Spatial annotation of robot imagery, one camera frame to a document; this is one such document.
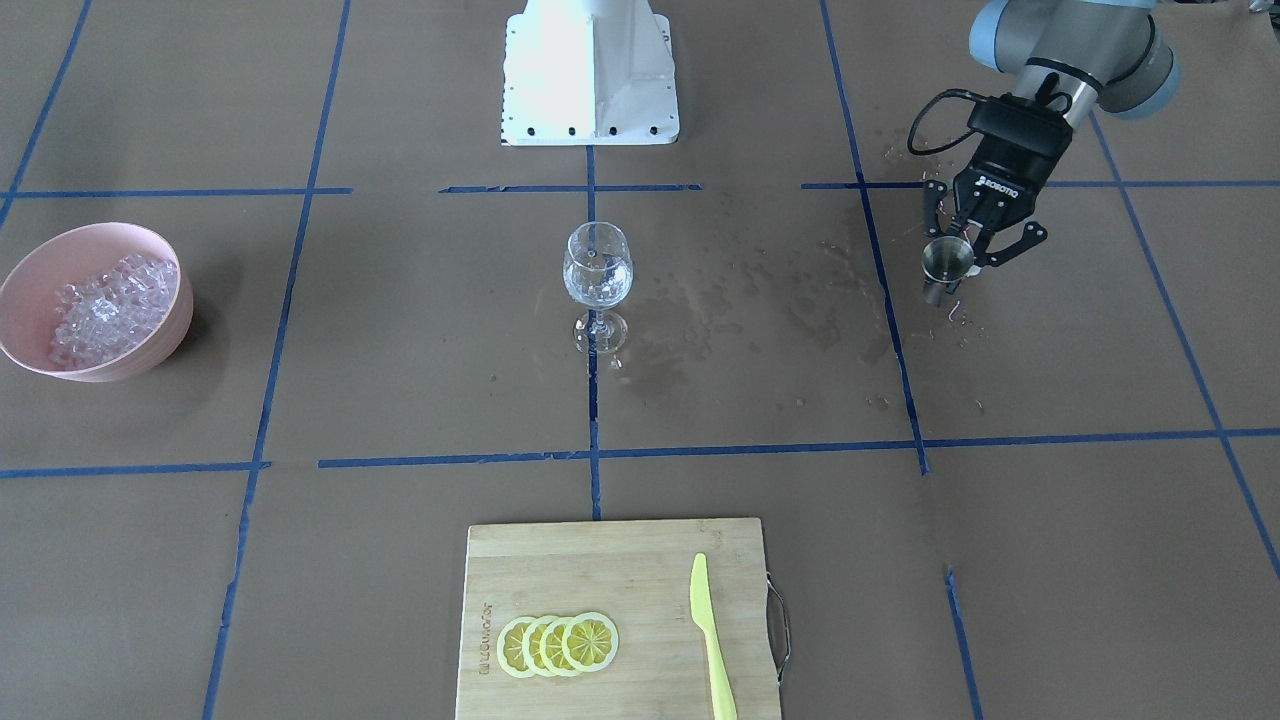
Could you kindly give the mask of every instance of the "glass base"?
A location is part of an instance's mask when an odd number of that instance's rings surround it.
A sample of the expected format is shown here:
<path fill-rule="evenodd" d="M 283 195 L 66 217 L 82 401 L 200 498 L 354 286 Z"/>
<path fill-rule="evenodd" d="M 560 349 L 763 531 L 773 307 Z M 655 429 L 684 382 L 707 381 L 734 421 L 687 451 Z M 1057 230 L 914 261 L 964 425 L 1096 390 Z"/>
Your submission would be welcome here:
<path fill-rule="evenodd" d="M 591 314 L 595 323 L 591 323 Z M 573 342 L 579 352 L 590 352 L 591 337 L 595 337 L 595 354 L 612 355 L 627 340 L 627 322 L 613 310 L 589 310 L 573 323 Z"/>

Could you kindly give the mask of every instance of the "cutting board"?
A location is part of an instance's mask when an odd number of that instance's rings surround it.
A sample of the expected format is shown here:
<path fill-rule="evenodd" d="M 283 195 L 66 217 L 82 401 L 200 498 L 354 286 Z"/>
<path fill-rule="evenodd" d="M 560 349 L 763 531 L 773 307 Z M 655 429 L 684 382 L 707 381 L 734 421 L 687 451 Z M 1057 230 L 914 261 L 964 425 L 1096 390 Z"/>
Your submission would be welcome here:
<path fill-rule="evenodd" d="M 781 720 L 755 518 L 471 527 L 457 720 L 710 719 L 707 651 L 689 616 L 696 552 L 707 553 L 739 717 Z M 604 670 L 512 678 L 498 666 L 498 634 L 511 619 L 590 610 L 618 626 Z"/>

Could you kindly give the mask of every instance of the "lemon slice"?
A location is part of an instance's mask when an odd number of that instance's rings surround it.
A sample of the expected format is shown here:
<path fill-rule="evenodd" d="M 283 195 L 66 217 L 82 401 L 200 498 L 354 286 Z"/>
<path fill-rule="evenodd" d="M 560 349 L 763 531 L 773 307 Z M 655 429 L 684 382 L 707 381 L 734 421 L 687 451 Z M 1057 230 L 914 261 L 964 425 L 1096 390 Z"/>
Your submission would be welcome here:
<path fill-rule="evenodd" d="M 568 664 L 568 659 L 564 657 L 564 633 L 568 632 L 570 625 L 573 624 L 573 618 L 561 618 L 547 625 L 543 630 L 541 639 L 538 641 L 538 659 L 541 660 L 543 665 L 552 671 L 553 675 L 561 678 L 572 678 L 575 675 L 581 675 L 581 670 L 576 670 Z"/>
<path fill-rule="evenodd" d="M 618 653 L 618 626 L 600 612 L 584 612 L 570 623 L 562 642 L 570 666 L 598 673 Z"/>
<path fill-rule="evenodd" d="M 525 661 L 525 665 L 534 671 L 535 675 L 541 675 L 543 678 L 554 678 L 556 673 L 552 673 L 543 665 L 541 655 L 538 650 L 541 647 L 543 633 L 547 630 L 547 625 L 550 625 L 556 620 L 559 620 L 559 615 L 543 615 L 541 618 L 534 619 L 529 623 L 525 629 L 525 637 L 520 639 L 520 655 Z"/>
<path fill-rule="evenodd" d="M 498 666 L 512 678 L 529 678 L 534 674 L 534 670 L 525 662 L 524 652 L 521 652 L 525 632 L 532 621 L 534 619 L 529 615 L 522 615 L 507 623 L 498 633 Z"/>

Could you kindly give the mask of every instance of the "yellow knife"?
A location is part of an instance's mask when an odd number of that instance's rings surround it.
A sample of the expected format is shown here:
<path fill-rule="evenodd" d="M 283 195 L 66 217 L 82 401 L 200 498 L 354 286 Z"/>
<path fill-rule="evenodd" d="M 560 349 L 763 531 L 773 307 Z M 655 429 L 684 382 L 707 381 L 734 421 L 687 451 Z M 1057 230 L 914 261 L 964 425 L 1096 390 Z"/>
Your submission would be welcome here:
<path fill-rule="evenodd" d="M 689 614 L 707 638 L 707 669 L 712 679 L 712 715 L 716 720 L 737 720 L 733 691 L 728 687 L 724 657 L 716 634 L 716 615 L 712 614 L 712 585 L 707 579 L 707 556 L 694 556 L 694 570 L 689 575 Z"/>

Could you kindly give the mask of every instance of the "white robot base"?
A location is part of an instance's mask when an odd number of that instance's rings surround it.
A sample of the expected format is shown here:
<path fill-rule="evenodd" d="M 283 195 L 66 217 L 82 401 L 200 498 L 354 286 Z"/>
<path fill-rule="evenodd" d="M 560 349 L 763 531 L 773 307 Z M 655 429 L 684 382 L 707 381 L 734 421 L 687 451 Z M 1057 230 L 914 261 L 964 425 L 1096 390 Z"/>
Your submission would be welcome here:
<path fill-rule="evenodd" d="M 503 145 L 667 145 L 680 136 L 671 23 L 648 0 L 529 0 L 506 37 Z"/>

